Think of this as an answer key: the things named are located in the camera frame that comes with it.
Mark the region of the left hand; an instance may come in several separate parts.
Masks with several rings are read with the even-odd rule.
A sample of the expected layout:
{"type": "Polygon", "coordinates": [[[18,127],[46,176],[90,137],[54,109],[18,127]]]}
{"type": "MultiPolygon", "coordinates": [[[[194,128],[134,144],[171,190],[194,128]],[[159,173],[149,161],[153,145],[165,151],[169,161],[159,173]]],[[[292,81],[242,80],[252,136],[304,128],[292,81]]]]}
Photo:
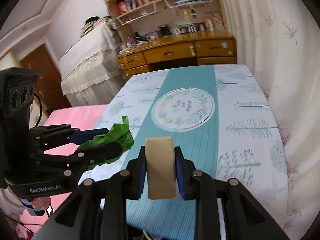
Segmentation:
{"type": "Polygon", "coordinates": [[[50,205],[50,197],[26,200],[14,195],[9,187],[1,189],[1,210],[11,217],[22,215],[25,210],[27,210],[31,216],[42,216],[50,205]]]}

